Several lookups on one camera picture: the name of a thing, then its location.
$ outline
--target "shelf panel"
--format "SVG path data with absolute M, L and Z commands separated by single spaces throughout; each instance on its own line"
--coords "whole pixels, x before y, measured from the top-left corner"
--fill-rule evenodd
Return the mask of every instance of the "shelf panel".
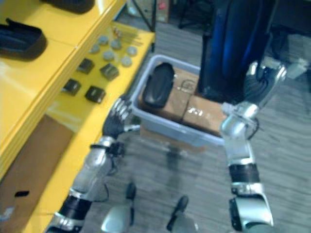
M 82 84 L 77 95 L 73 97 L 67 93 L 60 93 L 47 111 L 48 115 L 67 125 L 76 134 L 43 192 L 24 230 L 25 233 L 43 232 L 51 220 L 52 214 L 61 207 L 74 177 L 89 152 L 89 145 L 101 136 L 102 124 L 110 107 L 119 95 L 124 93 L 130 86 L 141 61 L 154 41 L 154 33 L 118 23 L 112 23 L 112 25 L 117 26 L 124 33 L 124 36 L 131 37 L 131 39 L 126 39 L 126 42 L 123 40 L 122 49 L 117 52 L 115 60 L 112 62 L 119 69 L 120 75 L 112 81 L 107 81 L 101 76 L 99 69 L 108 63 L 102 59 L 102 52 L 109 49 L 109 46 L 103 46 L 98 54 L 88 54 L 86 56 L 95 62 L 95 67 L 88 75 L 78 71 L 72 75 L 73 79 Z M 109 35 L 111 39 L 111 28 L 105 34 Z M 120 59 L 124 56 L 129 45 L 136 46 L 138 54 L 132 58 L 132 66 L 125 68 L 120 64 Z M 105 89 L 106 96 L 101 104 L 85 99 L 84 94 L 90 85 Z
M 0 23 L 10 17 L 38 26 L 48 39 L 46 50 L 31 62 L 0 57 L 1 98 L 5 100 L 0 122 L 0 179 L 59 90 L 124 3 L 125 0 L 97 0 L 93 9 L 82 15 L 39 0 L 10 0 L 0 5 Z

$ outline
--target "black square component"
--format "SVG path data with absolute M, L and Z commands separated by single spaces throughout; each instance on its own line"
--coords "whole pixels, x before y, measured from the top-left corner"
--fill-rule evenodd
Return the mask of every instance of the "black square component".
M 85 58 L 85 59 L 83 59 L 81 64 L 78 66 L 77 70 L 82 72 L 82 73 L 89 74 L 94 66 L 95 65 L 94 65 L 93 61 Z
M 101 103 L 105 94 L 105 90 L 96 86 L 91 86 L 88 89 L 85 97 L 92 102 Z
M 72 96 L 75 96 L 80 88 L 81 84 L 78 81 L 74 79 L 69 79 L 66 85 L 63 87 L 63 91 L 66 91 Z
M 100 72 L 109 81 L 115 79 L 119 75 L 119 70 L 113 64 L 109 63 L 100 69 Z

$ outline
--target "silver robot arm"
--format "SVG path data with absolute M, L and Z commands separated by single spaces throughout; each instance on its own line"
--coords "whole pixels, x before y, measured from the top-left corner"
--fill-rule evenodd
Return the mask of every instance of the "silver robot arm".
M 108 199 L 105 177 L 116 170 L 116 161 L 124 155 L 121 133 L 139 130 L 139 126 L 125 126 L 130 115 L 130 100 L 122 95 L 111 108 L 103 125 L 103 136 L 90 146 L 84 164 L 73 181 L 66 200 L 46 228 L 46 233 L 78 233 L 84 224 L 92 202 Z
M 236 195 L 229 201 L 232 226 L 246 233 L 275 233 L 273 218 L 259 179 L 255 156 L 250 145 L 250 137 L 256 132 L 256 115 L 270 100 L 277 87 L 285 79 L 286 69 L 278 63 L 263 62 L 260 68 L 255 62 L 247 73 L 248 82 L 252 78 L 266 75 L 267 88 L 236 106 L 223 104 L 228 115 L 221 125 L 221 135 L 225 141 L 225 151 L 229 168 L 231 192 Z

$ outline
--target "dark chair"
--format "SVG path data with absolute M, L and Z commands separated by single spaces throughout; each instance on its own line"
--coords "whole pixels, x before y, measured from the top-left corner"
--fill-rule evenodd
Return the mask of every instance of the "dark chair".
M 203 36 L 198 92 L 206 99 L 232 104 L 244 100 L 248 66 L 261 61 L 271 40 L 270 24 L 277 0 L 226 0 L 216 12 L 211 33 Z

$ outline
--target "gray round button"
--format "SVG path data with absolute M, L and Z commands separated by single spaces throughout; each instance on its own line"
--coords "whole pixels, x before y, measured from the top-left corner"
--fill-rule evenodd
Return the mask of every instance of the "gray round button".
M 89 53 L 98 53 L 99 50 L 101 50 L 98 46 L 98 44 L 93 45 L 93 47 L 88 51 Z
M 121 64 L 124 67 L 130 67 L 132 65 L 132 59 L 129 56 L 124 56 L 121 59 Z
M 130 46 L 126 50 L 127 54 L 130 55 L 131 57 L 134 57 L 137 55 L 137 48 L 134 46 Z
M 113 51 L 106 51 L 103 52 L 103 58 L 106 61 L 112 61 L 115 58 L 115 54 L 113 53 Z
M 97 40 L 99 45 L 106 45 L 108 44 L 108 41 L 109 41 L 109 38 L 106 35 L 101 35 Z
M 119 39 L 115 39 L 115 40 L 111 41 L 110 46 L 114 50 L 120 50 L 122 47 L 122 43 Z

